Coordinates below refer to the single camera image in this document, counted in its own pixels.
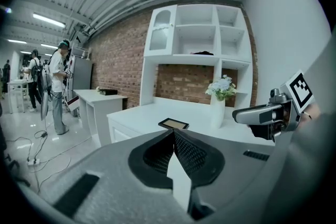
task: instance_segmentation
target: white shirt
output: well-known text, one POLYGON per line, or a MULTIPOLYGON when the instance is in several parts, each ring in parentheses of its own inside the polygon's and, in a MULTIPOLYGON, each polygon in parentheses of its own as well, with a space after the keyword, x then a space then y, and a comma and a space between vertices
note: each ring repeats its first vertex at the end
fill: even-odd
POLYGON ((63 77, 54 76, 54 73, 64 71, 62 55, 57 51, 50 61, 51 89, 53 92, 62 92, 63 77))
POLYGON ((32 69, 36 64, 38 66, 40 65, 40 60, 37 57, 30 60, 29 67, 28 67, 28 69, 30 69, 30 74, 28 75, 28 83, 34 82, 33 77, 31 75, 32 75, 32 69))

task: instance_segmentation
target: person in white shirt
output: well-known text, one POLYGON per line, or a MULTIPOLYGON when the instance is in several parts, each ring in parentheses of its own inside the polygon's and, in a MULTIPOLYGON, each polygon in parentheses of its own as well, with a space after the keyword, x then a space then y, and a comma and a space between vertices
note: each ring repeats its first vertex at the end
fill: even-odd
POLYGON ((68 55, 70 42, 63 40, 58 45, 57 51, 51 57, 50 61, 50 77, 51 77, 51 95, 52 95, 52 107, 54 126, 56 134, 62 135, 69 131, 62 121, 62 95, 63 79, 68 78, 68 74, 64 72, 64 59, 68 55))
POLYGON ((28 93, 29 93, 29 97, 30 97, 30 101, 31 101, 31 105, 33 106, 32 109, 30 109, 30 112, 36 112, 36 102, 35 102, 35 98, 37 100, 37 102, 39 104, 41 104, 41 96, 37 90, 37 82, 35 82, 32 78, 32 69, 34 66, 39 66, 40 65, 40 60, 37 58, 38 56, 38 51, 35 49, 33 50, 33 52, 31 53, 31 60, 29 63, 29 67, 27 70, 24 70, 23 73, 28 74, 28 93))

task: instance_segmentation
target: small potted plant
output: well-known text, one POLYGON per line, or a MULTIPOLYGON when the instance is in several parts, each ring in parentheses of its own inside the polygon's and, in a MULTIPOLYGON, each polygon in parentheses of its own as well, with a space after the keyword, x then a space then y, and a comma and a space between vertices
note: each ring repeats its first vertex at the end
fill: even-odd
POLYGON ((225 114, 225 100, 236 94, 236 86, 232 83, 232 78, 223 75, 223 78, 211 83, 206 90, 206 94, 216 96, 217 102, 213 107, 211 126, 220 128, 225 114))

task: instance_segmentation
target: white hutch shelf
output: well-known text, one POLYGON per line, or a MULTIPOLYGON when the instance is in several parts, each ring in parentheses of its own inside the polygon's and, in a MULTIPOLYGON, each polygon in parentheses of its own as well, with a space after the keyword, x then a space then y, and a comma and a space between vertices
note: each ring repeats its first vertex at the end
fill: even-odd
POLYGON ((164 130, 158 122, 176 118, 189 130, 229 140, 264 144, 250 129, 232 118, 234 109, 249 107, 253 84, 251 45, 240 8, 197 4, 155 9, 148 28, 141 78, 140 106, 108 115, 114 142, 164 130), (208 51, 213 55, 195 55, 208 51), (210 127, 215 102, 198 104, 154 97, 155 70, 159 64, 214 67, 214 80, 222 69, 238 70, 234 108, 226 108, 220 129, 210 127))

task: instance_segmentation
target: backpack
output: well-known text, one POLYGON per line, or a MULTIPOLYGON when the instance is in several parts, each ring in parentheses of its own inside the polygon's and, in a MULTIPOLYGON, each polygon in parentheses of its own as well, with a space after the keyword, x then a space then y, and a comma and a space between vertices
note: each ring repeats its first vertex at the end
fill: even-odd
POLYGON ((34 61, 35 61, 35 65, 33 66, 33 69, 31 70, 32 79, 34 82, 41 82, 42 66, 41 64, 37 65, 37 62, 35 59, 34 61))

